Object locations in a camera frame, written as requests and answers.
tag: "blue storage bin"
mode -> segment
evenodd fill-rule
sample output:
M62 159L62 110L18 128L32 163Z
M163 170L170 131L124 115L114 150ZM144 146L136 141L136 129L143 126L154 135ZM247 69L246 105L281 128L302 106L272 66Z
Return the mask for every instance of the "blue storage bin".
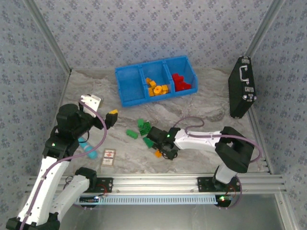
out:
M174 73L184 76L184 81L191 84L191 89L175 92ZM198 90L197 76L187 56L119 67L115 69L115 75L123 107L188 95ZM157 85L167 85L169 92L150 97L146 78L154 80Z

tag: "small card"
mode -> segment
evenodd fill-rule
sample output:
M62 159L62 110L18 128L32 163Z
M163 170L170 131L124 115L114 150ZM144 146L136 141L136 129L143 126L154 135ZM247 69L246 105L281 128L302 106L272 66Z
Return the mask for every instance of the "small card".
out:
M101 166L113 167L115 155L116 155L115 149L105 149Z

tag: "orange block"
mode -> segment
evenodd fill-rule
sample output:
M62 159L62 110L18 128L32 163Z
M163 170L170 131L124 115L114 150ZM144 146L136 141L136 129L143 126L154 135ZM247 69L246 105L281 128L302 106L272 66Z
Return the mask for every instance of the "orange block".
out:
M159 150L157 150L154 154L157 158L162 157L162 153Z
M148 93L149 93L149 96L150 97L153 97L154 96L154 91L152 88L148 88Z
M149 84L152 80L150 78L146 78L146 83Z
M160 95L162 93L162 86L161 85L156 86L153 90L153 93L155 96Z
M156 84L155 81L153 81L153 80L149 82L149 85L150 85L150 87L153 88L153 89L157 86L157 84Z
M162 91L168 93L167 85L162 85Z

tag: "briefcase handle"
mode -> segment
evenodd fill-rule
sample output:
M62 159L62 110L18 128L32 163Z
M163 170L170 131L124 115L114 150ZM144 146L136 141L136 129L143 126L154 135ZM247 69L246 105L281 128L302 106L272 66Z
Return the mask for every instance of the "briefcase handle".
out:
M244 70L245 71L247 71L248 70L248 66L247 65L244 65L244 66L241 66L240 68L239 68L239 72L240 72L240 80L242 81L242 82L246 82L246 84L248 85L249 84L249 78L246 78L246 79L243 79L242 77L242 69L244 68Z

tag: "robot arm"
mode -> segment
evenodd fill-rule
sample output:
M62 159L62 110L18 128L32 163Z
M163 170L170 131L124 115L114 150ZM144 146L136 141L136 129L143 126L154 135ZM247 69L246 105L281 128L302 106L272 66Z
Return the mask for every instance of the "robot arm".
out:
M101 100L94 95L82 95L81 101L97 112ZM117 116L117 113L106 115L107 129L115 124ZM57 124L45 143L41 168L31 194L18 216L8 220L6 228L9 230L19 230L24 219L26 219L24 229L27 230L58 230L60 221L75 200L88 188L96 186L96 171L80 168L70 184L53 201L56 188L70 160L56 164L45 178L42 178L42 175L58 160L72 156L79 146L78 138L85 132L93 126L98 129L103 128L98 117L87 108L83 108L81 104L79 108L74 104L61 106L57 114ZM35 192L41 180L44 182L35 198ZM33 200L34 206L28 215L27 212Z
M207 136L209 138L196 138L192 136ZM235 135L243 137L231 127L225 127L222 131L214 132L185 132L184 129L171 128L168 132L152 127L147 138L154 142L154 148L170 160L177 156L179 150L195 149L217 153L223 163L217 168L213 177L213 183L220 186L230 183L237 173L246 173L254 146L234 139L214 137L217 135Z

